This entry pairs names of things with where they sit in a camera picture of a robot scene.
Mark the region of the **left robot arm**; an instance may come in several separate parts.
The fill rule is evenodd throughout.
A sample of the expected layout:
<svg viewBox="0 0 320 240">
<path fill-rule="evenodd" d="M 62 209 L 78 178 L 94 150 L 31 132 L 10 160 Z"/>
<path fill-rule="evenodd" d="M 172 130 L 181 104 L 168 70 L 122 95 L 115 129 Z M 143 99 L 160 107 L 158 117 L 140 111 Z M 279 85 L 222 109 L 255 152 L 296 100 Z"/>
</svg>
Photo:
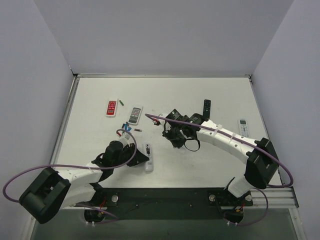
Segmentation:
<svg viewBox="0 0 320 240">
<path fill-rule="evenodd" d="M 46 167 L 22 193 L 18 202 L 40 224 L 50 221 L 59 210 L 82 202 L 92 206 L 103 199 L 100 182 L 109 178 L 116 166 L 148 165 L 152 160 L 151 147 L 142 150 L 134 143 L 114 140 L 83 169 L 54 170 Z"/>
</svg>

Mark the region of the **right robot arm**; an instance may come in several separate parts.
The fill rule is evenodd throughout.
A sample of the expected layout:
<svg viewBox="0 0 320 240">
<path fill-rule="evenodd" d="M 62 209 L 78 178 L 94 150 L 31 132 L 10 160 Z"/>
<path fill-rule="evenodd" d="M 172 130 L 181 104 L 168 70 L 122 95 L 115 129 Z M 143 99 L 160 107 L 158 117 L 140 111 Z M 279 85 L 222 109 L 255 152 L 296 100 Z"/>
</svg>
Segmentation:
<svg viewBox="0 0 320 240">
<path fill-rule="evenodd" d="M 272 142 L 267 138 L 256 140 L 226 130 L 221 125 L 198 113 L 191 117 L 172 110 L 165 120 L 162 136 L 173 147 L 181 148 L 188 140 L 211 144 L 239 159 L 245 164 L 244 174 L 232 179 L 226 189 L 236 198 L 252 188 L 264 190 L 279 168 L 271 157 L 277 158 Z"/>
</svg>

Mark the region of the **white remote back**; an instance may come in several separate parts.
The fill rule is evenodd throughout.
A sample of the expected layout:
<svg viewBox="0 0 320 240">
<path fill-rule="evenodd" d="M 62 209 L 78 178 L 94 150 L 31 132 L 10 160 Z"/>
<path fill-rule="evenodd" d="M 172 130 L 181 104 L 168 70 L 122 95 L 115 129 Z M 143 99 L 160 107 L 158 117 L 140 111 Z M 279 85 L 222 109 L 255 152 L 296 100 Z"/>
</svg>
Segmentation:
<svg viewBox="0 0 320 240">
<path fill-rule="evenodd" d="M 149 143 L 144 143 L 143 145 L 143 154 L 148 157 L 148 160 L 144 163 L 144 170 L 146 173 L 152 173 L 154 171 L 154 161 L 151 145 Z"/>
</svg>

